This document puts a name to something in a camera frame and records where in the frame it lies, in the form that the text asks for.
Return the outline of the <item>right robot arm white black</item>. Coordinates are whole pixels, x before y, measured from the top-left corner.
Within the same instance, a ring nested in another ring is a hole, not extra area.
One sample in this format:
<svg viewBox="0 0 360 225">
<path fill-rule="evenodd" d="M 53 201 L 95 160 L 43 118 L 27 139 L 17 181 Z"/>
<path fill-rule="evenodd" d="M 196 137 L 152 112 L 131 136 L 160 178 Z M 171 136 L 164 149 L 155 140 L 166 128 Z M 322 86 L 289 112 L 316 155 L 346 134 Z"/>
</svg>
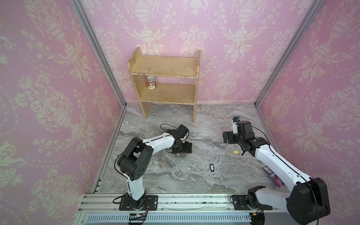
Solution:
<svg viewBox="0 0 360 225">
<path fill-rule="evenodd" d="M 265 186 L 256 186 L 248 190 L 245 203 L 255 210 L 251 214 L 251 224 L 263 225 L 266 206 L 287 212 L 300 225 L 319 222 L 320 218 L 330 215 L 328 188 L 321 178 L 312 178 L 302 172 L 271 146 L 262 137 L 256 137 L 251 122 L 239 117 L 232 119 L 232 131 L 223 133 L 225 143 L 237 144 L 242 152 L 268 166 L 289 189 L 287 193 L 274 191 Z"/>
</svg>

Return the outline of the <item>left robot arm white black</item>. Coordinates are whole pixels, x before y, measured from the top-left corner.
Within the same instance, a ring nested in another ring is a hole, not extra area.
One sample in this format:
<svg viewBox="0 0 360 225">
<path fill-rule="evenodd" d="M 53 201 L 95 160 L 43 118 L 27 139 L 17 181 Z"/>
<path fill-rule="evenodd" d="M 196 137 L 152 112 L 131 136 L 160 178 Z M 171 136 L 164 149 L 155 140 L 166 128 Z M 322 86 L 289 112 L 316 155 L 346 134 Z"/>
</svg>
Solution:
<svg viewBox="0 0 360 225">
<path fill-rule="evenodd" d="M 166 130 L 163 134 L 150 138 L 131 139 L 125 150 L 116 158 L 114 168 L 127 182 L 127 192 L 113 203 L 119 204 L 120 211 L 157 209 L 157 196 L 147 196 L 143 186 L 142 176 L 150 163 L 152 156 L 160 151 L 170 154 L 191 154 L 192 143 L 186 139 L 189 130 L 180 125 L 177 128 Z"/>
</svg>

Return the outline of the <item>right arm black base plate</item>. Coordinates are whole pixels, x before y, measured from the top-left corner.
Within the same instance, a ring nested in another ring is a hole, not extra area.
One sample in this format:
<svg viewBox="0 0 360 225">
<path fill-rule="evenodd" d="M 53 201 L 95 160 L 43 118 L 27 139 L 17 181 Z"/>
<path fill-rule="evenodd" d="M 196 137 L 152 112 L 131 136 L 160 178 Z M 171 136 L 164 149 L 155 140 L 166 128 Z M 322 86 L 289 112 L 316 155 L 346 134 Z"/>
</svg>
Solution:
<svg viewBox="0 0 360 225">
<path fill-rule="evenodd" d="M 273 207 L 255 203 L 248 199 L 247 195 L 231 195 L 230 202 L 233 204 L 235 211 L 271 211 Z"/>
</svg>

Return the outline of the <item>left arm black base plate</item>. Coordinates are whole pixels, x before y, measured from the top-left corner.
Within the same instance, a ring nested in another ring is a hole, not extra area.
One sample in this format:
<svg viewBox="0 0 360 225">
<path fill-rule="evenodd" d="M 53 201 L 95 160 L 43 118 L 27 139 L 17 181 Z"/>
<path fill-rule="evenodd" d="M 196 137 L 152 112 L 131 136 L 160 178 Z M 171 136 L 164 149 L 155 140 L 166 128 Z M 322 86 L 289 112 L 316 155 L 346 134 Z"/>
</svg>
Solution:
<svg viewBox="0 0 360 225">
<path fill-rule="evenodd" d="M 132 199 L 128 194 L 121 197 L 120 211 L 156 211 L 158 208 L 158 196 L 144 194 L 139 200 Z"/>
</svg>

